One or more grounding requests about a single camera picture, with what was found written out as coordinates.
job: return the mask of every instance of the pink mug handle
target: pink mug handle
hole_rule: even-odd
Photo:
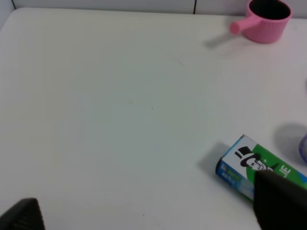
[[[230,24],[229,30],[230,30],[230,32],[232,32],[233,34],[236,35],[243,30],[246,30],[248,28],[259,25],[260,22],[261,22],[260,17],[258,17],[256,15],[252,15],[252,16],[249,16],[249,17],[244,18],[242,20],[232,22]]]

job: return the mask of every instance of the cartoon man with top hat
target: cartoon man with top hat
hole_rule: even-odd
[[[241,166],[243,167],[251,167],[253,170],[271,170],[274,171],[274,169],[277,167],[278,163],[268,167],[261,161],[261,155],[260,153],[253,153],[249,147],[241,147],[236,152],[235,155],[237,155],[241,159]]]

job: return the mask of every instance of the black object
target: black object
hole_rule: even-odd
[[[0,230],[45,230],[37,199],[22,199],[0,217]]]
[[[307,190],[269,170],[255,173],[254,211],[262,230],[304,229]]]

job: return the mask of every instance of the white tile wall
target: white tile wall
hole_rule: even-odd
[[[248,0],[197,0],[197,14],[244,15]],[[294,17],[307,18],[307,0],[284,0]]]
[[[14,10],[11,0],[0,0],[0,29]]]
[[[193,13],[194,0],[14,0],[20,7]]]

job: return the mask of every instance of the green and white box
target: green and white box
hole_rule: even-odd
[[[216,165],[216,174],[251,200],[254,198],[254,177],[257,170],[274,171],[307,188],[307,177],[245,135]]]

